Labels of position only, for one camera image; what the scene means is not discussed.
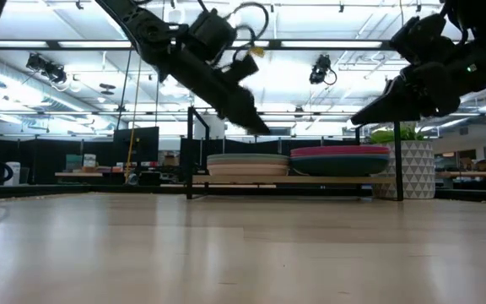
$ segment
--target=light wood floor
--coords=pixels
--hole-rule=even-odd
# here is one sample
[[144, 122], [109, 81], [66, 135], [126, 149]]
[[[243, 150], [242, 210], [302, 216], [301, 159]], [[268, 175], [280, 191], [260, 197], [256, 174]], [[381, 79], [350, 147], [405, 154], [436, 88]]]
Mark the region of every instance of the light wood floor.
[[486, 304], [486, 204], [0, 202], [0, 303]]

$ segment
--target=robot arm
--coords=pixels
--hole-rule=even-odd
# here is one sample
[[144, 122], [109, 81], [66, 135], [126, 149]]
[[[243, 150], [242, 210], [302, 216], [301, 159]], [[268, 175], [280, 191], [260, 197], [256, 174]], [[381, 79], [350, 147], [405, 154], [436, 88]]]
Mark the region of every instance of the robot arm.
[[[457, 45], [441, 36], [446, 15], [462, 31]], [[464, 43], [468, 29], [475, 39]], [[460, 96], [486, 88], [486, 4], [446, 0], [440, 14], [411, 18], [390, 44], [410, 65], [352, 117], [354, 124], [443, 117], [458, 109]]]
[[236, 37], [236, 29], [216, 9], [201, 12], [189, 27], [166, 23], [133, 0], [95, 1], [121, 26], [140, 57], [155, 68], [159, 81], [172, 75], [219, 117], [256, 134], [269, 133], [252, 93], [238, 84], [258, 71], [254, 59], [246, 55], [231, 63], [228, 71], [208, 63], [217, 62]]

